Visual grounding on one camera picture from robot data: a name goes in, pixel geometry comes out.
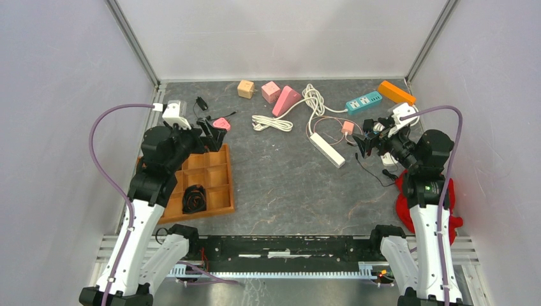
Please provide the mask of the pink plug adapter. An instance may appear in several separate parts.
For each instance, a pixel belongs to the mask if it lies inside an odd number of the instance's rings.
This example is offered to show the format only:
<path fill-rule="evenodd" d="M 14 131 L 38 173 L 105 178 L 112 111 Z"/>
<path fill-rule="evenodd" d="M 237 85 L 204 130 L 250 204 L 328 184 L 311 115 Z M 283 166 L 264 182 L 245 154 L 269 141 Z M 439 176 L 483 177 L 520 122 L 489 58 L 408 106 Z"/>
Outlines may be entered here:
<path fill-rule="evenodd" d="M 230 123 L 224 118 L 224 117 L 220 117 L 218 119 L 216 119 L 213 123 L 212 123 L 212 126 L 216 129 L 224 129 L 226 130 L 227 132 L 229 132 L 231 130 L 231 125 Z"/>

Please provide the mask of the salmon usb charger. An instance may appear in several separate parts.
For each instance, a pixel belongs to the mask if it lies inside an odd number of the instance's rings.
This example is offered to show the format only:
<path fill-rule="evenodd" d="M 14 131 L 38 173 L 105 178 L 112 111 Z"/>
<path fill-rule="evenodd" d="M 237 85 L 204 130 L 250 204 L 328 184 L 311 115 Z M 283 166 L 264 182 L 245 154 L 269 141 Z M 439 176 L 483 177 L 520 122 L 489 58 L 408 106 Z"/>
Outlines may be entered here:
<path fill-rule="evenodd" d="M 352 135 L 353 131 L 354 131 L 354 128 L 355 128 L 355 124 L 353 122 L 344 121 L 343 125 L 342 125 L 342 128 L 341 128 L 341 132 L 344 135 Z"/>

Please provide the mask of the teal power strip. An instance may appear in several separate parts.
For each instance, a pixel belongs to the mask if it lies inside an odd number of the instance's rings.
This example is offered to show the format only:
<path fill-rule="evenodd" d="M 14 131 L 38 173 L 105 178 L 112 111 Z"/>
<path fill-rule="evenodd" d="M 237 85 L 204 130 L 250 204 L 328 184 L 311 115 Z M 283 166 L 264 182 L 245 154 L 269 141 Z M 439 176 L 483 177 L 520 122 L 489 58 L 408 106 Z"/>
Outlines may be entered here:
<path fill-rule="evenodd" d="M 345 107 L 348 115 L 355 115 L 363 110 L 379 105 L 382 99 L 383 97 L 379 92 L 373 91 L 346 102 Z"/>

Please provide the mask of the white square plug adapter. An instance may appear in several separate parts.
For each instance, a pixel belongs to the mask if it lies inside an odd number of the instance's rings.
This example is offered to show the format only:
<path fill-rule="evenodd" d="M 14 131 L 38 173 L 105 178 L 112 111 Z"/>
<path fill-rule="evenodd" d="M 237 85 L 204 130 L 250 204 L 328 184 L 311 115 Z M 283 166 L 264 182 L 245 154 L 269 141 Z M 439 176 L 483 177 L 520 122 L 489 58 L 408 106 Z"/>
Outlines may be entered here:
<path fill-rule="evenodd" d="M 384 166 L 395 166 L 397 164 L 397 161 L 395 160 L 394 157 L 391 156 L 390 153 L 386 153 L 382 155 L 380 158 Z"/>

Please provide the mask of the white power strip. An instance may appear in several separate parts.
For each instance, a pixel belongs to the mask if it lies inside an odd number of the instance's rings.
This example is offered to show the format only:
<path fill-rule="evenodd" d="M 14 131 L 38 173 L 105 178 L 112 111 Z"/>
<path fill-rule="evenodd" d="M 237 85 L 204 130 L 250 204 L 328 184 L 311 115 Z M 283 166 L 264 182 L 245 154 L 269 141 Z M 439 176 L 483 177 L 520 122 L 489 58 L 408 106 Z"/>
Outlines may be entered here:
<path fill-rule="evenodd" d="M 309 141 L 318 149 L 336 168 L 341 168 L 345 164 L 344 157 L 326 142 L 318 133 L 312 133 Z"/>

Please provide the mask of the orange power strip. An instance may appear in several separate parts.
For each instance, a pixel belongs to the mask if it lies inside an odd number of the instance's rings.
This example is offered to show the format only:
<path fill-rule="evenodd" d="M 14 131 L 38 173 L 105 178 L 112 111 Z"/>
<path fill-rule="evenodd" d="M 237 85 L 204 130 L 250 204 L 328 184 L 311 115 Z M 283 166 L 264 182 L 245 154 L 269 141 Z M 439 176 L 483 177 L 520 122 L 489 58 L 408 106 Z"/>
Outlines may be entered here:
<path fill-rule="evenodd" d="M 377 91 L 386 98 L 390 99 L 396 104 L 407 103 L 413 106 L 417 99 L 406 91 L 400 89 L 398 86 L 384 80 L 377 88 Z"/>

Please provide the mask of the beige cube adapter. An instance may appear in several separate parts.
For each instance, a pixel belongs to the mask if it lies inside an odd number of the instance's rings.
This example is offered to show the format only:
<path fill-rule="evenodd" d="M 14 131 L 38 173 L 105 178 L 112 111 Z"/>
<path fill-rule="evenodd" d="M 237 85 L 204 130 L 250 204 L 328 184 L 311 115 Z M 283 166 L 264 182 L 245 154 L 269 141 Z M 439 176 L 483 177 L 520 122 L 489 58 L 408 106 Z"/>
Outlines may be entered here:
<path fill-rule="evenodd" d="M 249 80 L 241 80 L 237 86 L 237 93 L 241 98 L 251 99 L 255 91 L 255 83 Z"/>

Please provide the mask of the pink cube adapter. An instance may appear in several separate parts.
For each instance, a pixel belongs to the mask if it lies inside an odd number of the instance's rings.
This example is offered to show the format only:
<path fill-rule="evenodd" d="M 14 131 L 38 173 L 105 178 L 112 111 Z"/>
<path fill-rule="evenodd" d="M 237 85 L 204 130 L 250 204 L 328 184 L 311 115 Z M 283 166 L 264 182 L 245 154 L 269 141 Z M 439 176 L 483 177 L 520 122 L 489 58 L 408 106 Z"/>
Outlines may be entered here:
<path fill-rule="evenodd" d="M 262 85 L 261 93 L 266 102 L 273 104 L 278 100 L 281 94 L 281 88 L 275 82 L 271 81 Z"/>

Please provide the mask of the pink triangular power strip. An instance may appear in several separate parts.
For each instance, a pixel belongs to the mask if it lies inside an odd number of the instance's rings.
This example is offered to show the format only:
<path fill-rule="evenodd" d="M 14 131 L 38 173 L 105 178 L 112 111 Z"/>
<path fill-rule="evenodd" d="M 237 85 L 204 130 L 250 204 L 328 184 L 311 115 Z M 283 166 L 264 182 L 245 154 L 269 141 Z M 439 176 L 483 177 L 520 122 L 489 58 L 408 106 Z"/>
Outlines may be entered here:
<path fill-rule="evenodd" d="M 284 86 L 272 110 L 273 116 L 280 117 L 284 115 L 301 98 L 302 96 L 293 88 L 288 85 Z"/>

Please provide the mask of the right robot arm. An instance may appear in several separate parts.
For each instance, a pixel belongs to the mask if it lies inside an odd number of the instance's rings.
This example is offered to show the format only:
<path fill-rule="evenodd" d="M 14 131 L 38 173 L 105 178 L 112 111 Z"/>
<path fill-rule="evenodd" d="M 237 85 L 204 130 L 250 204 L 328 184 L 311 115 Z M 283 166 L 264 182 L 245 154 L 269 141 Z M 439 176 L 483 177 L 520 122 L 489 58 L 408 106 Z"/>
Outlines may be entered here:
<path fill-rule="evenodd" d="M 409 128 L 354 134 L 360 152 L 367 157 L 373 149 L 389 153 L 401 164 L 402 194 L 412 219 L 417 243 L 412 253 L 404 231 L 396 226 L 378 225 L 368 243 L 370 255 L 386 259 L 400 290 L 398 305 L 464 305 L 452 261 L 450 231 L 450 180 L 444 167 L 452 157 L 454 142 L 444 132 L 430 129 L 418 142 L 409 138 Z"/>

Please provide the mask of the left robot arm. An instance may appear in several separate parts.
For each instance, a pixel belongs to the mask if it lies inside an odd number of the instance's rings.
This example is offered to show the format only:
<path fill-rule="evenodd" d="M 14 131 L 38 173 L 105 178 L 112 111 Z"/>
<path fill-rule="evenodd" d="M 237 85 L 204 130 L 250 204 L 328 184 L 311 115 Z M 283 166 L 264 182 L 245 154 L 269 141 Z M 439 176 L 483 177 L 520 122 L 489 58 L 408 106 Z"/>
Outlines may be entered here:
<path fill-rule="evenodd" d="M 192 154 L 219 151 L 226 133 L 205 119 L 185 128 L 165 123 L 144 133 L 142 157 L 126 195 L 128 219 L 102 275 L 94 286 L 82 289 L 82 305 L 152 305 L 156 290 L 174 265 L 199 255 L 197 230 L 172 226 L 158 250 L 144 259 L 177 185 L 176 171 Z"/>

